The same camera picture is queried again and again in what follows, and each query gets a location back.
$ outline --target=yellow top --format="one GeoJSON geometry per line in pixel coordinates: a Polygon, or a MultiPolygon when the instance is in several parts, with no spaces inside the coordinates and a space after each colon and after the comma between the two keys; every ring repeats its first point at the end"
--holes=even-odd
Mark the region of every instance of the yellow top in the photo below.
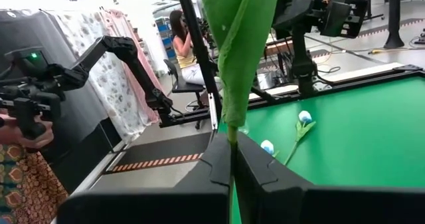
{"type": "Polygon", "coordinates": [[[192,49],[190,49],[189,53],[187,54],[187,57],[180,56],[177,51],[176,51],[176,56],[177,56],[177,62],[179,62],[180,68],[186,68],[197,63],[197,59],[193,55],[192,49]]]}

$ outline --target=black pole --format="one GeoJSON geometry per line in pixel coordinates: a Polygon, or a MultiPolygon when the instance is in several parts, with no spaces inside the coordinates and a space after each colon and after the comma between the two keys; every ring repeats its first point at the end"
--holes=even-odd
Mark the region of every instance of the black pole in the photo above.
{"type": "Polygon", "coordinates": [[[389,0],[390,1],[390,11],[388,19],[388,39],[384,45],[386,49],[395,49],[403,47],[404,43],[400,38],[400,6],[401,0],[389,0]]]}
{"type": "Polygon", "coordinates": [[[193,48],[195,50],[199,66],[201,67],[202,76],[204,77],[205,86],[207,87],[207,92],[214,96],[217,120],[220,122],[222,110],[220,94],[218,93],[214,80],[213,65],[210,63],[208,49],[204,44],[201,30],[199,29],[192,0],[180,0],[180,4],[181,8],[183,9],[183,13],[185,14],[186,24],[192,37],[193,48]]]}

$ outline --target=woman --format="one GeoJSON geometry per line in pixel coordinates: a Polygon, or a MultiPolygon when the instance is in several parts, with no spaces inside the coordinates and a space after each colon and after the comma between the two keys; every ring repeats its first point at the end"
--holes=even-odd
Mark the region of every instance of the woman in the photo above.
{"type": "MultiPolygon", "coordinates": [[[[191,84],[205,85],[201,67],[192,51],[191,34],[182,20],[182,11],[172,11],[170,14],[170,25],[174,35],[173,46],[177,55],[177,61],[181,69],[183,79],[191,84]]],[[[215,77],[217,88],[220,90],[220,78],[215,77]]]]}
{"type": "Polygon", "coordinates": [[[41,154],[28,154],[25,148],[52,142],[52,123],[36,117],[46,132],[28,140],[16,119],[2,110],[0,118],[0,224],[49,224],[68,194],[41,154]]]}

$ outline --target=white pants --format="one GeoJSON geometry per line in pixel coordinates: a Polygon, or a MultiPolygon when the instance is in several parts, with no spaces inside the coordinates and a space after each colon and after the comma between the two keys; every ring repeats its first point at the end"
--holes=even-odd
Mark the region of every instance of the white pants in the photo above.
{"type": "MultiPolygon", "coordinates": [[[[181,70],[181,76],[183,79],[191,84],[199,84],[205,86],[204,77],[202,76],[201,67],[199,64],[194,64],[181,70]]],[[[217,85],[218,91],[221,90],[221,79],[220,77],[214,77],[215,84],[217,85]]]]}

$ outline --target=black chair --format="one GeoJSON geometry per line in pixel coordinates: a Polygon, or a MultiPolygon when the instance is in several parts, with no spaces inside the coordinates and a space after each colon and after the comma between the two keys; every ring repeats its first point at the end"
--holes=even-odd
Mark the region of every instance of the black chair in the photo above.
{"type": "MultiPolygon", "coordinates": [[[[198,109],[206,108],[207,106],[205,106],[201,102],[201,95],[199,94],[204,91],[204,86],[185,82],[183,78],[179,76],[176,66],[170,60],[165,59],[164,62],[168,66],[169,74],[173,75],[176,79],[173,84],[173,88],[171,89],[171,92],[175,94],[195,93],[195,95],[197,96],[197,99],[195,101],[192,101],[186,105],[186,111],[191,112],[198,109]]],[[[201,127],[201,121],[202,120],[197,121],[195,125],[195,128],[197,130],[201,127]]]]}

